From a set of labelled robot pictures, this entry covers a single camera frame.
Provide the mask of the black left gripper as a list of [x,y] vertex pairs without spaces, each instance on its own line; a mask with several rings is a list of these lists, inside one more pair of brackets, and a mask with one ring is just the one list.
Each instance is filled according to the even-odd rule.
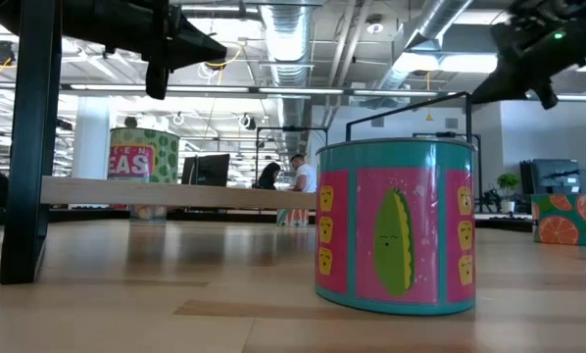
[[[153,0],[152,41],[146,72],[146,93],[158,100],[167,94],[170,74],[177,69],[224,58],[226,47],[199,30],[170,0]],[[178,35],[188,42],[178,42]]]

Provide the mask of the teal pink corn can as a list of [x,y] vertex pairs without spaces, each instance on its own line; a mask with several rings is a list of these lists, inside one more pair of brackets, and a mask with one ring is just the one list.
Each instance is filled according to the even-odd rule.
[[474,307],[472,144],[348,141],[317,152],[316,293],[383,314]]

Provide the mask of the long ceiling light strip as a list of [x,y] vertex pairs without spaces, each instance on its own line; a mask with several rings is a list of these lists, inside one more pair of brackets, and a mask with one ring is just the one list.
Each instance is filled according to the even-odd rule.
[[[62,84],[62,90],[82,92],[144,92],[144,85],[135,84]],[[275,94],[275,95],[346,95],[364,97],[435,97],[456,94],[456,91],[372,90],[352,88],[229,86],[229,85],[170,85],[167,93],[195,94]]]

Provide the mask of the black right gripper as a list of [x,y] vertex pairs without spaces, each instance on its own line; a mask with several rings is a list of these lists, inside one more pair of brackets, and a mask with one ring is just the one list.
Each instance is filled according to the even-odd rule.
[[559,103],[545,47],[566,37],[563,26],[586,10],[586,0],[513,0],[509,18],[491,27],[498,66],[471,93],[473,104],[523,100],[530,90],[544,108]]

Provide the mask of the silver ventilation duct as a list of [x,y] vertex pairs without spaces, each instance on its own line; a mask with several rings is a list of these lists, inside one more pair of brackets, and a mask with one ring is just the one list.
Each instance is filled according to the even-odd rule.
[[472,2],[425,0],[420,14],[398,27],[386,72],[368,82],[366,88],[384,91],[409,88],[406,80],[410,75],[438,71],[443,35]]
[[[280,87],[306,87],[310,68],[302,66],[310,60],[312,12],[308,7],[292,5],[263,5],[260,12],[265,23],[265,40],[273,85]],[[305,100],[278,98],[277,114],[285,127],[309,125]],[[306,149],[306,137],[300,132],[282,133],[284,152],[296,154]]]

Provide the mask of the small potted green plant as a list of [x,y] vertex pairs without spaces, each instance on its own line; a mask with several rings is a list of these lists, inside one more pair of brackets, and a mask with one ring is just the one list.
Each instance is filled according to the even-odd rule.
[[498,186],[503,193],[501,210],[503,213],[512,214],[514,211],[514,193],[520,183],[520,176],[514,173],[505,173],[497,178]]

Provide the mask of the person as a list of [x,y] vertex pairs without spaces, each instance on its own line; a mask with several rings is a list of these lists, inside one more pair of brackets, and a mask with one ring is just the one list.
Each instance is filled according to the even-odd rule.
[[259,176],[257,187],[260,189],[276,190],[275,181],[280,171],[281,167],[275,162],[266,165]]
[[290,162],[296,173],[295,185],[292,190],[315,193],[317,191],[317,172],[315,168],[308,164],[301,154],[294,155]]

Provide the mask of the tall green peas can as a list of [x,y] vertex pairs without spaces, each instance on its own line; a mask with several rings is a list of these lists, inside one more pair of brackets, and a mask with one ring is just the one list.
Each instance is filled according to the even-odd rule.
[[110,132],[108,179],[177,183],[177,135],[149,128],[117,127]]

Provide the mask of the white building column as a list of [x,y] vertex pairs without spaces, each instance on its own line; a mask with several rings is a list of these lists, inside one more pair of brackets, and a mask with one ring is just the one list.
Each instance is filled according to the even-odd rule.
[[78,98],[72,177],[106,179],[110,152],[111,110],[104,97]]

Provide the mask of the rectangular ceiling light panel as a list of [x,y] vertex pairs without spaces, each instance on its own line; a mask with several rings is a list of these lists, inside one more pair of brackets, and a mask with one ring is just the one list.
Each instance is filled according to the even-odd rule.
[[442,71],[453,73],[489,74],[497,67],[497,57],[491,54],[433,55],[404,53],[392,65],[398,72]]

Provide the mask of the black computer monitor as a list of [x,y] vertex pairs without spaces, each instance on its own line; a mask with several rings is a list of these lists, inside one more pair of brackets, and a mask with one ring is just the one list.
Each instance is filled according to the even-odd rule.
[[226,187],[229,161],[229,154],[187,157],[184,159],[181,183]]
[[533,159],[519,163],[524,194],[569,194],[580,191],[579,165],[571,159]]

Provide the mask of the black aluminium table frame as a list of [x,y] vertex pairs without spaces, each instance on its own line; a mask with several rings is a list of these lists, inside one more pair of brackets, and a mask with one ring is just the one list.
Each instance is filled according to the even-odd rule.
[[[127,210],[115,209],[51,209],[49,223],[81,222],[100,220],[126,220],[130,218]],[[222,223],[256,223],[275,224],[276,215],[267,213],[187,213],[172,211],[167,213],[169,221],[181,222],[222,222]],[[475,225],[482,228],[495,228],[509,231],[532,232],[532,218],[504,218],[484,214],[484,219],[476,219]]]

